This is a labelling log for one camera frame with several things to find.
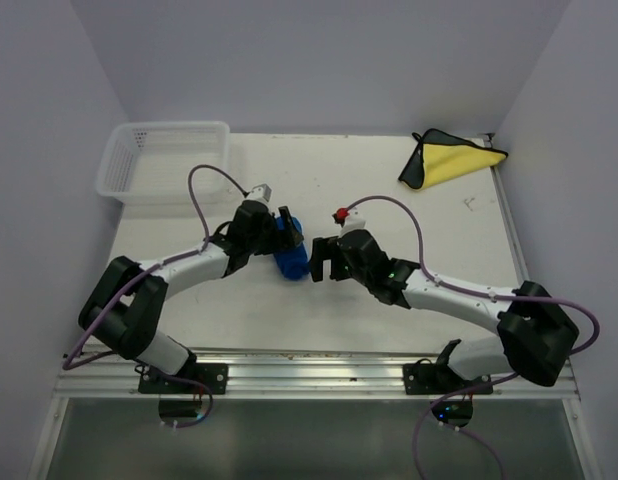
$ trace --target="gray floor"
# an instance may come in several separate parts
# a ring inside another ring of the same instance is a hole
[[[159,427],[156,400],[73,400],[50,480],[418,478],[411,433],[422,401],[237,401],[218,398],[202,425]],[[581,479],[560,401],[483,400],[469,427],[511,479]],[[429,478],[499,479],[471,439],[427,421]]]

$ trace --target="metal frame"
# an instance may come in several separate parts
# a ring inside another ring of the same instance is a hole
[[[528,272],[509,205],[497,168],[492,168],[502,218],[520,281]],[[99,351],[86,348],[85,354]],[[434,354],[276,352],[233,349],[196,350],[199,362],[229,365],[228,399],[330,399],[330,400],[422,400],[437,396],[407,396],[402,365]],[[139,398],[138,374],[133,362],[107,357],[80,369],[62,372],[54,391],[28,480],[44,480],[58,442],[71,398]],[[142,398],[157,398],[142,395]],[[567,363],[556,385],[545,388],[516,378],[499,385],[493,395],[480,401],[511,399],[560,399],[586,480],[602,478],[588,433],[583,425],[579,393],[571,364]]]

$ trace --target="folded cloth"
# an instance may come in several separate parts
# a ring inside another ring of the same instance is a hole
[[[414,190],[497,165],[508,153],[480,147],[464,138],[430,128],[422,136],[412,133],[418,144],[398,180]]]

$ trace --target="white table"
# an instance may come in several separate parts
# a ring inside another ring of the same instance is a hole
[[[231,135],[231,171],[247,189],[268,183],[271,205],[288,205],[311,239],[338,232],[331,214],[369,194],[405,202],[419,218],[430,269],[487,285],[517,286],[514,260],[492,173],[463,176],[423,192],[397,182],[414,149],[411,137]],[[212,172],[200,172],[213,175]],[[213,229],[233,215],[239,196],[205,207]],[[417,260],[408,217],[386,202],[360,207],[390,255]],[[159,258],[200,241],[193,209],[126,207],[111,257]],[[428,311],[380,304],[353,280],[285,280],[271,257],[254,257],[226,279],[170,299],[159,328],[189,347],[432,353],[451,339],[486,331]]]

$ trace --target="blue cylinder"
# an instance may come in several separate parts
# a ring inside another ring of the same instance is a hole
[[[298,219],[296,217],[291,217],[291,221],[296,229],[302,233],[302,225],[300,225]],[[283,229],[282,218],[276,218],[276,225],[279,230]],[[309,259],[304,242],[293,250],[274,253],[273,258],[276,260],[276,264],[282,276],[288,280],[300,280],[309,274]]]

